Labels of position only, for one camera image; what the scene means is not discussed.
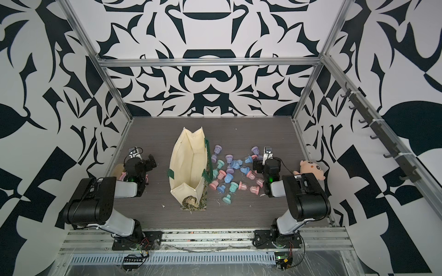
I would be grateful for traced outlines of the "cream canvas tote bag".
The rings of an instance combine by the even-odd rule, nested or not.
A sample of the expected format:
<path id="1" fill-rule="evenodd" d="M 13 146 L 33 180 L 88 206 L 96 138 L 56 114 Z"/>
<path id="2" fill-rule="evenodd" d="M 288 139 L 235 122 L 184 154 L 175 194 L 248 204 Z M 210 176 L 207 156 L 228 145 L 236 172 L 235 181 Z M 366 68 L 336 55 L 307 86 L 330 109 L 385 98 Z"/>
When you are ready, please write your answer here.
<path id="1" fill-rule="evenodd" d="M 210 157 L 203 128 L 194 132 L 184 128 L 173 147 L 168 170 L 170 193 L 181 209 L 207 209 L 208 184 L 213 180 Z"/>

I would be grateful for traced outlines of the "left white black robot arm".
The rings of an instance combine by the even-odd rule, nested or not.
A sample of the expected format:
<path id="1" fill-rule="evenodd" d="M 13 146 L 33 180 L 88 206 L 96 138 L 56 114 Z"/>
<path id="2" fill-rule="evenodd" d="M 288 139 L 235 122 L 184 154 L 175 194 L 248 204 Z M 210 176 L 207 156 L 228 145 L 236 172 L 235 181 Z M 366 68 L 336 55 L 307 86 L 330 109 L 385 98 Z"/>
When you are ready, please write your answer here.
<path id="1" fill-rule="evenodd" d="M 143 159 L 132 150 L 123 162 L 122 178 L 84 178 L 80 181 L 62 217 L 75 229 L 98 228 L 116 240 L 140 244 L 145 235 L 140 222 L 114 208 L 117 198 L 141 197 L 148 185 L 147 173 L 157 167 L 153 155 Z"/>

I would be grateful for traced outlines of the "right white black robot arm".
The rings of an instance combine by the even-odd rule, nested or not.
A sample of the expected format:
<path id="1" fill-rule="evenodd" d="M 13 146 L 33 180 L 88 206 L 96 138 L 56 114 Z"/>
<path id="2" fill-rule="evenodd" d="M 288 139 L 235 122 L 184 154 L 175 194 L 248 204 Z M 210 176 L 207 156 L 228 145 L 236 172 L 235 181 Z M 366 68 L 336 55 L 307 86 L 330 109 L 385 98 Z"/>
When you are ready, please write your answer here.
<path id="1" fill-rule="evenodd" d="M 298 171 L 281 176 L 282 164 L 279 158 L 253 161 L 253 170 L 264 178 L 264 193 L 270 198 L 287 200 L 287 211 L 274 220 L 269 231 L 270 241 L 276 247 L 300 240 L 300 228 L 331 213 L 330 202 L 320 185 L 326 179 L 321 167 L 312 161 L 300 161 Z"/>

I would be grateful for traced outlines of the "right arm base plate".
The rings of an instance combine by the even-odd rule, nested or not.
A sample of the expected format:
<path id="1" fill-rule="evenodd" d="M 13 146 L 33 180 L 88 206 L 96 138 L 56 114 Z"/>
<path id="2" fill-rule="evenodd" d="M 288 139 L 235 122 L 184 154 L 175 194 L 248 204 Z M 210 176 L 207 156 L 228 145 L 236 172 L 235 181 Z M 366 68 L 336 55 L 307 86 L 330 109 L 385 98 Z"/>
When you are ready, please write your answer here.
<path id="1" fill-rule="evenodd" d="M 257 249 L 290 249 L 303 246 L 300 234 L 281 235 L 271 230 L 255 230 L 252 245 Z"/>

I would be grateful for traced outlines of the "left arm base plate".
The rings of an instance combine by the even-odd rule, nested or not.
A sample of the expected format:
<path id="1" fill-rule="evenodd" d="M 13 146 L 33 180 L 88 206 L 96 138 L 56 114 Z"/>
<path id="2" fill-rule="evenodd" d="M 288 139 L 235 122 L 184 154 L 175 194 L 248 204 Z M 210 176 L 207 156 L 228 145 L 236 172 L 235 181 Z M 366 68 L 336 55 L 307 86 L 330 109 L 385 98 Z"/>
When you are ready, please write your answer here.
<path id="1" fill-rule="evenodd" d="M 162 231 L 144 231 L 140 236 L 114 238 L 112 251 L 142 250 L 150 251 L 160 248 Z"/>

